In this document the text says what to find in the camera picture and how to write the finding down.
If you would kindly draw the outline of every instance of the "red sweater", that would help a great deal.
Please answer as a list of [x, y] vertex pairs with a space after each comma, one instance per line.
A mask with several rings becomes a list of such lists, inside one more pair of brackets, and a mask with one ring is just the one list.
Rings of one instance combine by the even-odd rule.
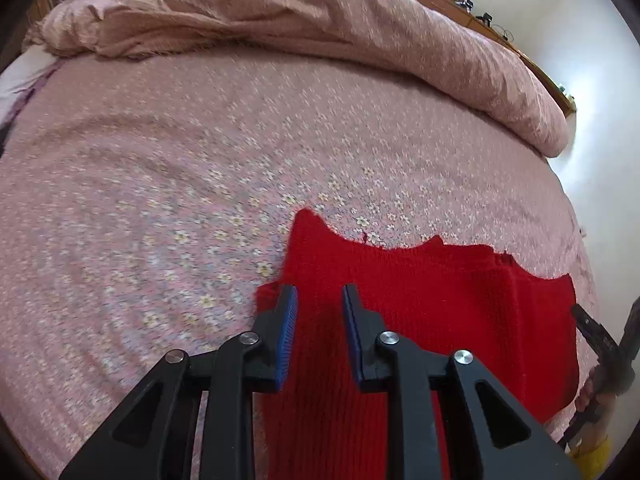
[[489, 246], [435, 237], [384, 250], [345, 240], [309, 210], [296, 215], [279, 282], [258, 289], [273, 308], [279, 283], [298, 288], [298, 321], [283, 391], [263, 399], [270, 480], [383, 480], [384, 394], [354, 384], [342, 322], [342, 286], [421, 348], [473, 352], [545, 422], [575, 396], [571, 278], [543, 280]]

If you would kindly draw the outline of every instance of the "mattress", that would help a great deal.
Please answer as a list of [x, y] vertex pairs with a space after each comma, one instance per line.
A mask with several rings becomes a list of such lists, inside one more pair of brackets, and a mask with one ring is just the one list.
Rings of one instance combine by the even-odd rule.
[[[596, 314], [545, 157], [413, 76], [352, 62], [240, 44], [68, 60], [18, 115], [0, 194], [0, 412], [48, 478], [167, 350], [251, 325], [302, 207], [354, 240], [437, 234], [570, 272]], [[578, 357], [582, 381], [582, 341]]]

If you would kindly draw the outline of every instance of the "screw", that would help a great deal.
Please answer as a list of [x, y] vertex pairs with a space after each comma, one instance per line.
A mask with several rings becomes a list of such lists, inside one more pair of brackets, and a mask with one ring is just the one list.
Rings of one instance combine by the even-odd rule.
[[453, 358], [461, 365], [468, 365], [474, 360], [474, 355], [469, 350], [458, 350], [453, 354]]
[[175, 365], [176, 363], [179, 363], [183, 359], [184, 359], [184, 352], [182, 350], [178, 350], [178, 349], [169, 350], [164, 355], [164, 360], [167, 361], [168, 363], [171, 363], [172, 365]]
[[240, 342], [243, 345], [255, 345], [258, 341], [260, 341], [260, 336], [255, 332], [242, 332], [240, 334]]
[[400, 336], [395, 332], [391, 332], [389, 330], [387, 330], [386, 332], [382, 332], [378, 336], [378, 338], [380, 339], [380, 342], [384, 343], [385, 345], [395, 345], [398, 341], [400, 341]]

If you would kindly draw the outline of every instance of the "red cloth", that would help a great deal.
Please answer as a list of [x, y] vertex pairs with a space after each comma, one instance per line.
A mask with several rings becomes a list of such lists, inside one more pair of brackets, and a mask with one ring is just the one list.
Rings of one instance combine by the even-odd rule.
[[442, 354], [473, 352], [539, 420], [574, 398], [578, 385], [574, 286], [543, 280], [488, 246], [439, 238], [384, 250], [345, 240], [309, 210], [294, 220], [280, 280], [258, 289], [273, 308], [280, 283], [298, 288], [289, 378], [265, 396], [270, 480], [383, 480], [384, 394], [361, 394], [351, 378], [342, 286], [390, 330]]

